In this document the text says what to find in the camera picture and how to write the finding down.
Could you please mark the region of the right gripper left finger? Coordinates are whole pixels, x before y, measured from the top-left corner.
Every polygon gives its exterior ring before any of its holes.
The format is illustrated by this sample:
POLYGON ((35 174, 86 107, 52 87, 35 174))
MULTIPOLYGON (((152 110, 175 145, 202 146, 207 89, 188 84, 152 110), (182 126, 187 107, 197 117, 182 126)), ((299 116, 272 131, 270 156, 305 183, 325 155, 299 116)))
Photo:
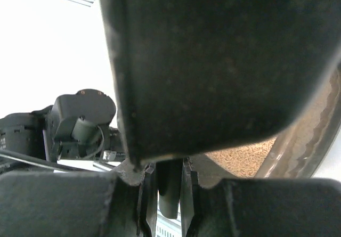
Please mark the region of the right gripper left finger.
POLYGON ((1 236, 154 236, 155 169, 1 176, 1 236))

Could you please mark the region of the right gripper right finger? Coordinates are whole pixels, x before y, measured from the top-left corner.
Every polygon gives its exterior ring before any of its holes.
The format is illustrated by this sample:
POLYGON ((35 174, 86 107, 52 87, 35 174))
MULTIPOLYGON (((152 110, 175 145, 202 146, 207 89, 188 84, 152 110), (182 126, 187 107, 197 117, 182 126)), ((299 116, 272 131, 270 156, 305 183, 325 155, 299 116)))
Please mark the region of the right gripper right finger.
POLYGON ((208 159, 184 159, 183 236, 340 236, 340 182, 228 178, 208 159))

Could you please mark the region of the dark brown litter box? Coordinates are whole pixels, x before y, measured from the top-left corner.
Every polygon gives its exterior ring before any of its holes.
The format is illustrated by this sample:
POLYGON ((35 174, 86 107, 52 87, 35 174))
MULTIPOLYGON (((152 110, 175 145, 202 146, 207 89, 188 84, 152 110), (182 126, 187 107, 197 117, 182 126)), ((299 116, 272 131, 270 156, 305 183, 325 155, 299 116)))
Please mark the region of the dark brown litter box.
POLYGON ((200 154, 192 169, 212 186, 221 178, 310 178, 329 152, 340 128, 340 68, 323 85, 304 114, 269 140, 200 154))

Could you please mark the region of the black litter scoop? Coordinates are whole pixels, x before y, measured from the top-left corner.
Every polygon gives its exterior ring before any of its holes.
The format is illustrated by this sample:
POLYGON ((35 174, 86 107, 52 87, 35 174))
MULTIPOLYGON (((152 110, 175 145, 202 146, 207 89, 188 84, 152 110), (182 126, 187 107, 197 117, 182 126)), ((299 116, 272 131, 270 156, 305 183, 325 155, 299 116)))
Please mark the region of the black litter scoop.
POLYGON ((340 62, 340 0, 99 1, 137 169, 275 136, 340 62))

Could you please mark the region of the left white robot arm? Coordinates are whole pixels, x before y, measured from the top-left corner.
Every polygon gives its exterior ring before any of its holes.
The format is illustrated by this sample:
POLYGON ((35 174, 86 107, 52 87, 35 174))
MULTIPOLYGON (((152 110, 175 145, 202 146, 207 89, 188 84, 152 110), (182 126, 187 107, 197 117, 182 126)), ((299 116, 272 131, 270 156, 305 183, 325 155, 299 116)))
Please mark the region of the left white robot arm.
POLYGON ((110 126, 116 105, 106 94, 83 89, 60 95, 53 105, 1 119, 1 173, 14 170, 55 170, 59 160, 90 160, 112 169, 126 158, 118 129, 110 126))

